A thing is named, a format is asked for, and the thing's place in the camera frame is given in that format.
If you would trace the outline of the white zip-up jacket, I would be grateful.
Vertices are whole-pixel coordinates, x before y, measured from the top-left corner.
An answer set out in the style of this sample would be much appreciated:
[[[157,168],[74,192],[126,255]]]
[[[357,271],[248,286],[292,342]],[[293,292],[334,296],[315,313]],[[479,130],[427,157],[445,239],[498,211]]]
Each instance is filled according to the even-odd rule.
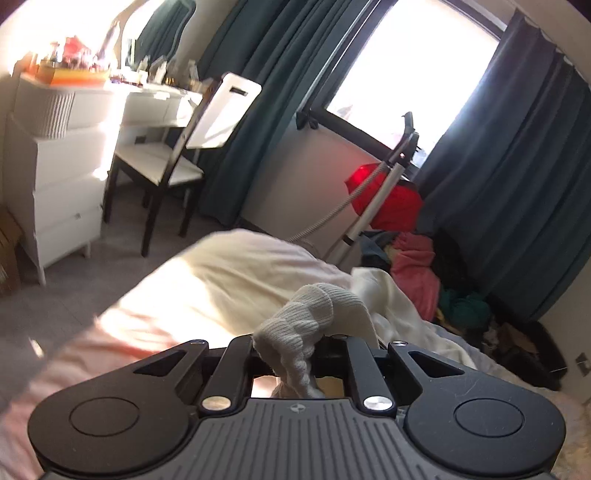
[[[471,367],[456,343],[436,334],[386,272],[349,273],[304,248],[247,230],[218,232],[167,263],[181,296],[209,322],[250,334],[280,378],[276,395],[321,398],[311,356],[322,337],[359,337],[372,347],[403,340]]]

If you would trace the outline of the pastel floral bed cover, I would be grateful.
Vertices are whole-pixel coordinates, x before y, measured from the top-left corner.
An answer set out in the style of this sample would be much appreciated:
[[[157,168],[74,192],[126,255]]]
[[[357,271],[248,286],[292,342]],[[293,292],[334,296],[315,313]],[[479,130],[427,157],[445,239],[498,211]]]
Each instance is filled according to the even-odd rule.
[[[477,370],[525,387],[526,382],[497,364],[461,337],[421,319],[412,302],[397,296],[370,307],[377,334],[402,338]],[[152,315],[143,317],[123,299],[100,316],[93,327],[67,342],[12,400],[1,416],[1,476],[4,479],[36,479],[42,469],[28,440],[29,417],[49,395],[166,349],[192,334],[202,334],[215,346],[228,345],[231,334],[195,308],[187,310],[180,330],[167,332],[167,323]],[[566,422],[566,439],[553,468],[559,479],[590,476],[590,410],[562,392],[545,388],[538,394],[550,400]]]

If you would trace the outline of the black open suitcase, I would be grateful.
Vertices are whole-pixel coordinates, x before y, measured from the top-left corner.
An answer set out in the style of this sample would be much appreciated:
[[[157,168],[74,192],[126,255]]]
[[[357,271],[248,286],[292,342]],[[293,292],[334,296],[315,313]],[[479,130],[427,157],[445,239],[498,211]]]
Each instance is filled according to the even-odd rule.
[[[552,391],[562,389],[568,366],[541,323],[515,327],[508,322],[492,322],[482,335],[481,346],[484,353],[528,384]]]

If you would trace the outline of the green garment on pile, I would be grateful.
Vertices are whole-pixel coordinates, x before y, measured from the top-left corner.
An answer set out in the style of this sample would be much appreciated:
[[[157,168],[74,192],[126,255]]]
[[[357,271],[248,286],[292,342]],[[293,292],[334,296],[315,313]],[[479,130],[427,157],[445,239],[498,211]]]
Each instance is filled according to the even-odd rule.
[[[489,305],[477,293],[462,296],[442,289],[438,306],[448,323],[460,330],[483,328],[491,317]]]

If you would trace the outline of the pink garment on pile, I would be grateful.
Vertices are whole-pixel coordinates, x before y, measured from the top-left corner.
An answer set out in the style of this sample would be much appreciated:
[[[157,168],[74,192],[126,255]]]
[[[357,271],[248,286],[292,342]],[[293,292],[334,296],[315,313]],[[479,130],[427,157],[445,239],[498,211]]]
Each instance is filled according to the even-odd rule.
[[[441,281],[431,265],[435,258],[433,241],[423,235],[400,233],[394,242],[396,255],[391,276],[411,300],[420,317],[432,321],[438,308]]]

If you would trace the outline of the red bag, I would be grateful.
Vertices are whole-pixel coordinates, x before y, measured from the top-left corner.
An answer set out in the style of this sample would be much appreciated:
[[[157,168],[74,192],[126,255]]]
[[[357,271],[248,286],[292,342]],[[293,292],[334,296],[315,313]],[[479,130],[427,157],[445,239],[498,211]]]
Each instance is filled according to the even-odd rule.
[[[360,166],[346,179],[345,184],[349,194],[366,181],[378,168],[378,163]],[[370,201],[378,193],[386,180],[387,174],[380,173],[372,183],[355,200],[352,201],[356,215],[361,216]],[[393,232],[412,232],[415,230],[423,201],[414,183],[401,179],[390,192],[380,210],[370,222],[374,230]]]

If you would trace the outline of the teal curtain right panel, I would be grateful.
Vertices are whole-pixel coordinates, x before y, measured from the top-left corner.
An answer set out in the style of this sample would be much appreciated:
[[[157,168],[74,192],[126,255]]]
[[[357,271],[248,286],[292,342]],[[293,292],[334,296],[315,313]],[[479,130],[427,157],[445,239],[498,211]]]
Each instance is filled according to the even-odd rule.
[[[480,83],[416,176],[418,227],[444,231],[469,274],[542,317],[590,257],[590,87],[516,13]]]

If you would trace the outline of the teal curtain panel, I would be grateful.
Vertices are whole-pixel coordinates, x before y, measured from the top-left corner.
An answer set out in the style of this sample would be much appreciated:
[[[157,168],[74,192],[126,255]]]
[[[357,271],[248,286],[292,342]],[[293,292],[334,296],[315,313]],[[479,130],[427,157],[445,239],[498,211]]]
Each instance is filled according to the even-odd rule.
[[[469,274],[542,317],[590,257],[590,87],[516,13],[480,83],[416,176],[418,227],[444,231]]]
[[[371,1],[239,1],[197,67],[204,78],[235,73],[262,90],[228,142],[201,153],[198,211],[228,227],[238,220],[256,174],[283,137],[342,41],[374,7]]]

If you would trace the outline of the black and white chair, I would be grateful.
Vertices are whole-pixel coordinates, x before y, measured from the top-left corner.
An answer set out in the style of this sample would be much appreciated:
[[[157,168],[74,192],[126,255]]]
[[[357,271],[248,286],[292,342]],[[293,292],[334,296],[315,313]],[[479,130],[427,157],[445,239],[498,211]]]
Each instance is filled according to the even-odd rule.
[[[185,237],[204,185],[204,171],[185,158],[183,152],[186,149],[221,148],[262,90],[262,85],[255,81],[225,73],[209,82],[172,147],[163,142],[117,147],[106,182],[103,221],[110,221],[118,174],[124,173],[143,189],[143,205],[148,209],[141,256],[149,255],[156,219],[165,196],[181,188],[189,191],[178,232],[180,237]]]

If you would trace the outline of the white garment steamer stand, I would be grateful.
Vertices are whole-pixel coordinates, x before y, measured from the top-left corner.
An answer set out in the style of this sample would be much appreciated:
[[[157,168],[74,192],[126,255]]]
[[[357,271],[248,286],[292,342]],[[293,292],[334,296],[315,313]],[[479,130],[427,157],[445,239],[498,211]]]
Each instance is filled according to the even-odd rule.
[[[387,158],[380,163],[375,171],[363,181],[363,183],[356,188],[355,191],[342,204],[335,207],[334,210],[329,214],[322,217],[320,220],[312,224],[310,227],[305,228],[300,233],[295,234],[293,237],[287,239],[287,242],[298,244],[304,243],[304,240],[311,236],[312,233],[322,229],[325,225],[332,221],[339,215],[346,207],[353,203],[360,195],[363,194],[372,184],[377,177],[381,174],[385,174],[383,184],[377,190],[377,193],[370,199],[370,202],[359,218],[353,222],[352,226],[337,241],[329,248],[329,251],[325,253],[322,260],[328,263],[332,263],[335,266],[342,264],[342,261],[349,255],[349,251],[356,245],[360,235],[363,231],[366,231],[370,226],[370,222],[379,213],[384,202],[388,196],[394,190],[394,187],[399,183],[401,177],[408,166],[411,164],[412,159],[418,147],[419,133],[415,129],[414,116],[411,111],[404,114],[404,133],[398,142],[397,146],[389,153]]]

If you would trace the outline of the white drawer dresser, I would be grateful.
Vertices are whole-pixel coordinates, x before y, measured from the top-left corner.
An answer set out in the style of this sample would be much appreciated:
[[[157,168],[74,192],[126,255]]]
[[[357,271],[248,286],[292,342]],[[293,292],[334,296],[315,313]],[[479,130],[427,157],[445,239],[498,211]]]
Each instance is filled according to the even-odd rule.
[[[6,120],[3,192],[24,232],[23,246],[45,269],[101,232],[102,199],[126,93],[114,87],[52,87],[22,75]]]

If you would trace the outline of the white vanity desk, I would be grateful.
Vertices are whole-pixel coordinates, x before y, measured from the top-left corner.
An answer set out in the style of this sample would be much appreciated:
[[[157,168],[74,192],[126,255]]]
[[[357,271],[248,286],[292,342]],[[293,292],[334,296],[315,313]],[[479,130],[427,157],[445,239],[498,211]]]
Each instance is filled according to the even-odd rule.
[[[165,85],[129,86],[117,146],[162,139],[168,128],[184,128],[202,95]]]

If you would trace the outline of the orange tray with items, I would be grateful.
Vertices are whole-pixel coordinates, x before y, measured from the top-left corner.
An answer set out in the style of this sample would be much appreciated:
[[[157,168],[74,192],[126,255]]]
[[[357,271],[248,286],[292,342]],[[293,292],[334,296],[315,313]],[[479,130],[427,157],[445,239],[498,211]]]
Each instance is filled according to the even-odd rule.
[[[50,86],[100,86],[109,79],[109,69],[77,37],[52,42],[36,63],[34,76]]]

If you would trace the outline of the teal curtain left panel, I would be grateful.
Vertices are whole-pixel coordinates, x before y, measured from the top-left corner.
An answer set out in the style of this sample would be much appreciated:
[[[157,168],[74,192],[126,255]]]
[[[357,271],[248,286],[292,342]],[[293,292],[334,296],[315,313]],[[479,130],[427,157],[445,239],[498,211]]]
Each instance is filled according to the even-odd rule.
[[[204,78],[235,73],[262,90],[228,142],[201,153],[198,211],[228,227],[238,220],[256,174],[283,137],[342,41],[374,7],[371,1],[239,1],[197,67]]]

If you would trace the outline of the wall power socket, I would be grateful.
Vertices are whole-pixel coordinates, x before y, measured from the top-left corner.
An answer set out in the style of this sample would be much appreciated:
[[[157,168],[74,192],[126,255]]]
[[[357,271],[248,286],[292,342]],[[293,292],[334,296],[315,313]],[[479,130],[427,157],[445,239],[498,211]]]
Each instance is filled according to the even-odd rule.
[[[591,363],[587,355],[582,352],[575,359],[576,365],[581,372],[583,377],[591,373]]]

